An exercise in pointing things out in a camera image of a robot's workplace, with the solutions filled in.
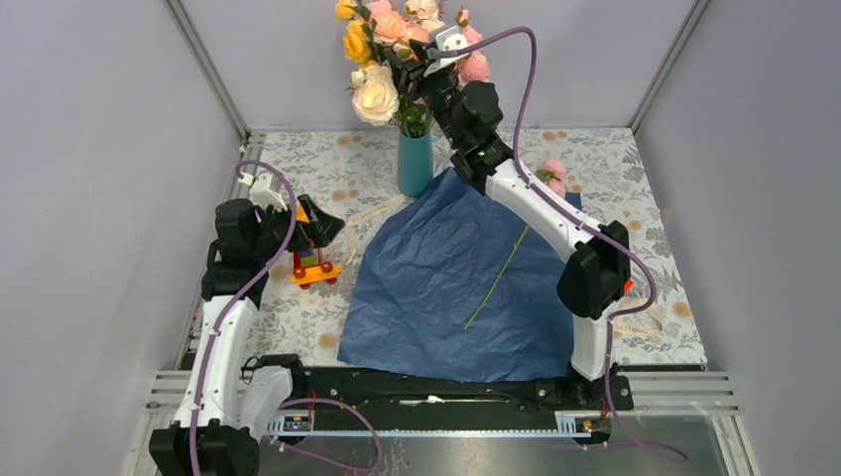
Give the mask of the pink flowers bunch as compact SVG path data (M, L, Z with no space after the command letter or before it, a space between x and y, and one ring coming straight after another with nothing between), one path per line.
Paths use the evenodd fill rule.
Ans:
M483 180L484 194L514 212L525 226L486 295L464 323L464 329L473 324L490 301L529 232L537 232L562 261L567 261L575 251L578 229L573 219L577 210L565 201L563 190L551 187L555 182L562 183L564 178L554 167L543 168L535 175L513 159Z

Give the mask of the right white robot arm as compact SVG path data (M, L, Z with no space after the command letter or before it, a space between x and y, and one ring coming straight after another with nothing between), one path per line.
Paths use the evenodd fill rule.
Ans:
M609 317L632 284L628 230L587 216L525 168L497 132L503 113L493 83L461 86L453 66L436 65L431 46L412 47L419 59L385 54L397 90L432 115L462 181L514 212L563 262L556 291L574 316L568 393L579 407L596 407L608 395L604 376L613 367Z

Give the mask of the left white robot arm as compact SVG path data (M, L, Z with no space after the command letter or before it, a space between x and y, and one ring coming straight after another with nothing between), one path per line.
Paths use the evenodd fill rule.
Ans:
M149 452L163 475L255 475L259 443L279 405L306 398L300 364L261 360L238 395L245 344L269 272L284 253L319 256L344 229L306 194L295 210L277 201L227 200L215 209L216 237L201 279L199 343L183 398Z

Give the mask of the peach pink flower stem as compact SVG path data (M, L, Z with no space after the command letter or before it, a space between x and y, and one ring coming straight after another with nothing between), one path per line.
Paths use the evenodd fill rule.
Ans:
M371 30L377 44L391 46L394 43L409 43L411 40L427 43L428 32L412 19L405 18L389 5L368 5Z

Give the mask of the pink rose flower stem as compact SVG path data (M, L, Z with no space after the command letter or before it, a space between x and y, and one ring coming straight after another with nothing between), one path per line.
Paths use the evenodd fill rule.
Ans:
M469 46L478 44L484 39L482 34L469 25L461 27L460 33L465 36ZM457 70L461 86L465 86L472 81L490 81L491 68L487 58L480 50L476 50L461 59L458 62Z

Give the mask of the blue wrapping paper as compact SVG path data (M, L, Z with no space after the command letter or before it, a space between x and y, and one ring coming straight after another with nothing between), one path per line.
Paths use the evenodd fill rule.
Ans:
M563 269L522 219L446 169L367 246L337 357L461 382L563 377Z

